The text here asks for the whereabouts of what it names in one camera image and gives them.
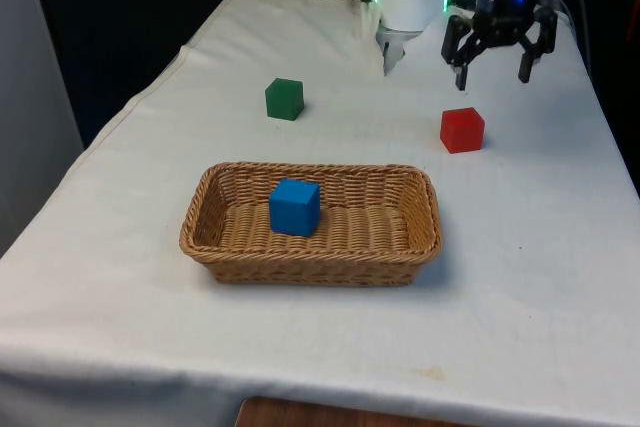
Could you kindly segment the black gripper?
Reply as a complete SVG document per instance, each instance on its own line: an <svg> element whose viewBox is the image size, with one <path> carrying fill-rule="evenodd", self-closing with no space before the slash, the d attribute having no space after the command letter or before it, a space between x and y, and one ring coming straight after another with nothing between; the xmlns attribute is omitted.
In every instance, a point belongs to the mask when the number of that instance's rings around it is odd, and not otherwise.
<svg viewBox="0 0 640 427"><path fill-rule="evenodd" d="M455 74L459 91L466 89L470 63L487 48L487 30L474 28L474 22L489 25L492 21L510 21L509 40L523 48L518 79L528 83L534 63L554 52L558 15L548 6L535 8L537 0L476 0L473 20L459 15L449 17L441 56ZM531 41L530 28L539 25L538 37Z"/></svg>

